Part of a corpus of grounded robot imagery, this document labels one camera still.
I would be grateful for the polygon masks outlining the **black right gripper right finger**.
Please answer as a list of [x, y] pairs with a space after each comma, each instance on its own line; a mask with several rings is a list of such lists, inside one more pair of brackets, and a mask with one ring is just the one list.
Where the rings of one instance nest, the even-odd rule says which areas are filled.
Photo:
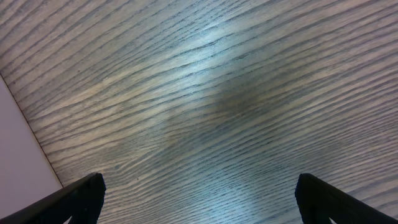
[[309, 173], [300, 174], [295, 198], [304, 224], [387, 223], [397, 220]]

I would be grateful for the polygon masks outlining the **white cardboard box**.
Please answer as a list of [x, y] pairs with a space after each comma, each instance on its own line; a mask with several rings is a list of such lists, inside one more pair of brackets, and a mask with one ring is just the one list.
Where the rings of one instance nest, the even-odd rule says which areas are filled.
[[1, 80], [1, 218], [61, 188], [24, 115]]

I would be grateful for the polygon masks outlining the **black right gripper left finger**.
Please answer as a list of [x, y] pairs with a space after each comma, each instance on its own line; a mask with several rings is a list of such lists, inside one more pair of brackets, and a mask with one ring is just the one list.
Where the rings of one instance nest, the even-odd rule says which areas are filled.
[[97, 224], [105, 191], [102, 174], [92, 173], [2, 218], [1, 224]]

